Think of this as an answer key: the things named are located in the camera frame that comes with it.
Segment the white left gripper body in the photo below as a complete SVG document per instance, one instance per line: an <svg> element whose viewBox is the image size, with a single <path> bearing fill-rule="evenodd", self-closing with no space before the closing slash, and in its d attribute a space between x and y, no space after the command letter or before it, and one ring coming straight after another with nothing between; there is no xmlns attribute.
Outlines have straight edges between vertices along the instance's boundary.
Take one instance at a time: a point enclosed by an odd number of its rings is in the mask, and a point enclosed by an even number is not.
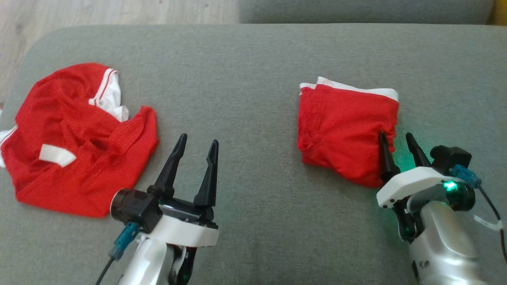
<svg viewBox="0 0 507 285"><path fill-rule="evenodd" d="M218 225L212 207L199 207L181 199L163 199L162 217L143 238L181 247L213 247L217 244Z"/></svg>

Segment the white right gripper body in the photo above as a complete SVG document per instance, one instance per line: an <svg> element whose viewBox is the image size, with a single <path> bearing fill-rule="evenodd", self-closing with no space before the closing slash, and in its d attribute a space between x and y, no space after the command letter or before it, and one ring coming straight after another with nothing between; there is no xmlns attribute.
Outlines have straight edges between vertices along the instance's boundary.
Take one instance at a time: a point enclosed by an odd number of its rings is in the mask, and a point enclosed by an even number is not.
<svg viewBox="0 0 507 285"><path fill-rule="evenodd" d="M453 211L470 211L475 190L458 177L442 175L431 167L416 167L392 177L376 194L381 208L401 202L406 212L419 212L429 202L443 202Z"/></svg>

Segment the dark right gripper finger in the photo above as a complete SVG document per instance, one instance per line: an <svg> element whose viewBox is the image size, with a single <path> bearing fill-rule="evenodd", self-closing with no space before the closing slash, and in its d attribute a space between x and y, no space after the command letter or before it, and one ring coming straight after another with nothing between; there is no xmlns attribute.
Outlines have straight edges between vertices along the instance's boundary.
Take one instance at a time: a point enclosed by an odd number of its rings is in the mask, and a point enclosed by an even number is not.
<svg viewBox="0 0 507 285"><path fill-rule="evenodd" d="M389 141L384 131L379 133L379 174L382 182L390 181L395 175L401 173L395 164L389 149Z"/></svg>
<svg viewBox="0 0 507 285"><path fill-rule="evenodd" d="M416 139L411 132L406 133L406 141L409 152L413 155L413 160L416 167L431 167L428 157L425 155L422 148L420 148Z"/></svg>

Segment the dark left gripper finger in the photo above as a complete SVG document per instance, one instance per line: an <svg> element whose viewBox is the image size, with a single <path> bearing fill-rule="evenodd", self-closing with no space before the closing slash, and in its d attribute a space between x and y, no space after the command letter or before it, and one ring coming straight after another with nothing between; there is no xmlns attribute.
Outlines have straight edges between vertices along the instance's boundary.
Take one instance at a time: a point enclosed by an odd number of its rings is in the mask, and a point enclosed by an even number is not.
<svg viewBox="0 0 507 285"><path fill-rule="evenodd" d="M174 195L174 180L179 162L185 152L185 145L187 143L188 135L183 133L180 135L177 143L175 144L170 156L165 162L156 182L152 185L152 194L157 198L171 198Z"/></svg>
<svg viewBox="0 0 507 285"><path fill-rule="evenodd" d="M194 205L197 207L214 207L217 196L217 172L219 158L219 142L213 140L206 162L208 167L205 171L201 187L194 198Z"/></svg>

